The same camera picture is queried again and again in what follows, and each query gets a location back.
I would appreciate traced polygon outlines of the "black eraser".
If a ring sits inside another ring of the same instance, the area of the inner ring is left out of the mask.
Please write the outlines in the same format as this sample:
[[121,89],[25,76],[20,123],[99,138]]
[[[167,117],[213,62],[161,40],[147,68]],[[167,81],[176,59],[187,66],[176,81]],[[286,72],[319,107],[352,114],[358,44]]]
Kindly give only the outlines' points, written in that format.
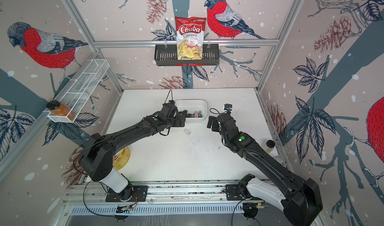
[[185,118],[194,118],[194,117],[195,117],[195,114],[194,114],[194,113],[193,113],[193,114],[188,113],[187,110],[183,110],[183,111],[182,111],[182,115],[184,115]]

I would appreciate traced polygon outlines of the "white eraser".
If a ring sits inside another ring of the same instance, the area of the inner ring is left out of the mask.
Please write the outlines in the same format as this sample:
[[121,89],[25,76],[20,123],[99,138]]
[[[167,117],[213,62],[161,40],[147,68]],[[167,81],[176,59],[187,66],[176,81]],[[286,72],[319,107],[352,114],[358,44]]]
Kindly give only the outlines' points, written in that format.
[[184,130],[184,133],[187,134],[187,135],[189,136],[189,135],[191,134],[191,131],[185,129],[185,130]]

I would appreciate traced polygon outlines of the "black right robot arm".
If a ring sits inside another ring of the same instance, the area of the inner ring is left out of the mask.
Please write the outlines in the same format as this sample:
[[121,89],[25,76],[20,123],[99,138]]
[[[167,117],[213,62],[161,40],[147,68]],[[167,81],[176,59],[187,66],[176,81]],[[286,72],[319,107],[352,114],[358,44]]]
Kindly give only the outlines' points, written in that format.
[[245,199],[260,198],[273,204],[293,226],[312,224],[323,210],[320,187],[314,180],[294,174],[266,153],[254,138],[239,131],[230,111],[210,116],[207,127],[221,135],[224,146],[231,152],[250,162],[273,182],[271,187],[259,183],[252,175],[245,176],[239,182]]

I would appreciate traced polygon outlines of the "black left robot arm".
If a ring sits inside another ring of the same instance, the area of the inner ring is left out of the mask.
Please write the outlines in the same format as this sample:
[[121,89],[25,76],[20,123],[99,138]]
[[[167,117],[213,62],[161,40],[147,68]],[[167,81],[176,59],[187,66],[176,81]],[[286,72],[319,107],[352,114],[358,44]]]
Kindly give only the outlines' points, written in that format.
[[170,128],[183,128],[186,117],[178,111],[176,103],[170,100],[160,111],[144,117],[139,123],[101,136],[94,134],[81,156],[80,166],[94,182],[101,182],[116,193],[121,201],[128,201],[133,195],[131,182],[113,167],[114,155],[127,146]]

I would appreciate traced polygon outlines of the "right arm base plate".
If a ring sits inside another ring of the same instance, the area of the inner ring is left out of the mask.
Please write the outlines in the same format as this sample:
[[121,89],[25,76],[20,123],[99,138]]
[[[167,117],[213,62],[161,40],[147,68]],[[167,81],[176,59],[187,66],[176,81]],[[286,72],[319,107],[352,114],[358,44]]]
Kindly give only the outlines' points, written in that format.
[[245,186],[238,184],[225,185],[225,188],[222,190],[222,192],[226,195],[227,201],[264,201],[260,198],[252,196]]

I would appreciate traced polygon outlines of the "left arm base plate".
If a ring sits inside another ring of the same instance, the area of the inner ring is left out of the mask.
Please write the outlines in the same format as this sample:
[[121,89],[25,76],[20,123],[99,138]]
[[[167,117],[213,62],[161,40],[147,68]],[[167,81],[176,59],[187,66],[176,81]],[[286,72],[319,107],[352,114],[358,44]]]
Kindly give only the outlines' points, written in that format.
[[125,203],[125,202],[145,202],[147,193],[148,193],[148,186],[132,186],[130,188],[130,192],[128,193],[127,197],[121,197],[122,194],[117,194],[112,189],[108,188],[108,193],[106,196],[105,201],[108,203]]

